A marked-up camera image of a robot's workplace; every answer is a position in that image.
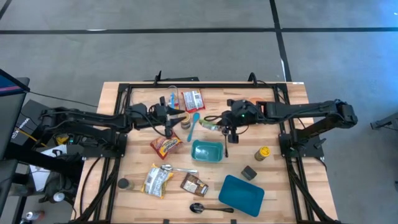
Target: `gray floor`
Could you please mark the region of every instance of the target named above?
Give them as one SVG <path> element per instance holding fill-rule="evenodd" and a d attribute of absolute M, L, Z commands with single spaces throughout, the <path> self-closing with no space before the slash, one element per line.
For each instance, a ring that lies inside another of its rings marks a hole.
<path fill-rule="evenodd" d="M 396 27 L 394 0 L 276 0 L 282 27 Z M 268 0 L 13 0 L 0 29 L 135 29 L 272 27 Z M 305 82 L 311 102 L 340 98 L 359 123 L 323 136 L 328 177 L 339 219 L 398 220 L 397 133 L 369 123 L 398 112 L 398 32 L 284 34 L 292 79 Z M 0 35 L 0 68 L 30 77 L 34 91 L 96 104 L 105 81 L 198 76 L 200 80 L 284 81 L 274 33 Z M 73 103 L 29 95 L 49 106 Z M 41 223 L 65 222 L 70 207 L 35 203 Z M 4 212 L 0 223 L 9 223 Z"/>

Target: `wooden table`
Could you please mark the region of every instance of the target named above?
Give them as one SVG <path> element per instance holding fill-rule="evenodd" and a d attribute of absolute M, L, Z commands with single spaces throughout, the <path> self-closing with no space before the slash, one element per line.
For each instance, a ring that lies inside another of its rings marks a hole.
<path fill-rule="evenodd" d="M 104 83 L 98 113 L 113 114 L 118 85 L 118 82 Z M 288 83 L 287 86 L 291 104 L 308 103 L 303 83 Z M 179 88 L 178 90 L 181 95 L 181 91 L 188 89 Z M 168 98 L 171 91 L 175 91 L 175 89 L 135 89 L 132 93 L 132 102 L 144 103 L 149 107 L 158 103 L 161 96 Z M 201 89 L 201 93 L 206 106 L 205 110 L 199 111 L 201 117 L 219 115 L 222 111 L 229 110 L 226 105 L 227 99 L 262 98 L 265 101 L 274 101 L 273 91 L 263 88 L 207 88 Z M 313 123 L 312 118 L 305 118 L 302 121 L 306 126 Z M 298 121 L 295 122 L 296 127 L 300 128 L 301 124 Z M 183 130 L 178 124 L 175 127 L 175 132 L 184 141 L 184 145 L 178 151 L 170 153 L 164 161 L 149 145 L 152 140 L 159 137 L 151 128 L 140 131 L 133 130 L 128 134 L 126 155 L 121 160 L 118 178 L 124 177 L 133 181 L 135 188 L 133 191 L 116 189 L 112 223 L 162 223 L 163 219 L 169 219 L 171 223 L 230 223 L 231 219 L 237 219 L 238 223 L 295 223 L 286 163 L 280 154 L 277 139 L 280 133 L 278 125 L 258 124 L 250 126 L 244 134 L 240 135 L 239 144 L 228 144 L 229 157 L 223 158 L 217 164 L 194 161 L 190 155 L 193 141 L 186 142 L 188 130 Z M 224 143 L 224 136 L 221 133 L 205 129 L 199 124 L 195 127 L 192 139 Z M 268 146 L 271 149 L 271 156 L 262 162 L 258 162 L 254 159 L 254 154 L 261 146 Z M 85 162 L 75 202 L 77 211 L 80 203 L 81 186 L 94 160 L 89 159 Z M 101 159 L 97 163 L 88 178 L 84 193 L 84 208 L 90 204 L 98 191 L 103 160 Z M 185 173 L 181 172 L 174 172 L 174 176 L 167 184 L 164 199 L 140 192 L 139 190 L 152 163 L 158 166 L 172 164 L 174 167 L 197 169 L 199 171 L 197 177 L 209 185 L 207 194 L 205 197 L 199 197 L 181 189 L 180 184 L 185 177 Z M 312 158 L 304 158 L 303 163 L 310 193 L 326 214 L 337 219 L 325 168 Z M 234 213 L 207 210 L 202 214 L 190 211 L 189 206 L 193 202 L 200 202 L 206 207 L 226 207 L 218 200 L 223 181 L 228 174 L 245 180 L 241 171 L 247 165 L 257 172 L 256 178 L 250 183 L 264 189 L 266 193 L 258 217 L 251 217 L 239 210 L 235 210 Z M 107 196 L 105 195 L 103 200 L 102 219 L 105 216 Z M 303 218 L 306 218 L 301 193 L 299 193 L 299 198 Z"/>

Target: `teal bowl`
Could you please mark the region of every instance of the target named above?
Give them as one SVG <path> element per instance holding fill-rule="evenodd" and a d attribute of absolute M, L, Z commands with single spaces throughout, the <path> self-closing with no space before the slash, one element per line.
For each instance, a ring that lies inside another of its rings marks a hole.
<path fill-rule="evenodd" d="M 223 145 L 220 142 L 194 140 L 192 158 L 196 161 L 219 162 L 223 159 Z"/>

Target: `brown package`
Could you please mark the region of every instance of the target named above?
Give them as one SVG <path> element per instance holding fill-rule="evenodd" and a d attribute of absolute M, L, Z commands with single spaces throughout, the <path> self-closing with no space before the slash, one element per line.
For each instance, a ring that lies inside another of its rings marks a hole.
<path fill-rule="evenodd" d="M 187 192 L 193 193 L 201 197 L 204 197 L 207 190 L 209 189 L 209 186 L 207 184 L 203 183 L 199 180 L 198 177 L 195 177 L 190 173 L 187 173 L 180 187 Z"/>

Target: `computer monitor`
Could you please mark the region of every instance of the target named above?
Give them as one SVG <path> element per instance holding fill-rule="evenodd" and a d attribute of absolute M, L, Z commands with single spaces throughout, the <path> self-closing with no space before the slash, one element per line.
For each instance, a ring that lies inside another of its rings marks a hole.
<path fill-rule="evenodd" d="M 0 69 L 0 96 L 20 94 L 30 88 Z"/>

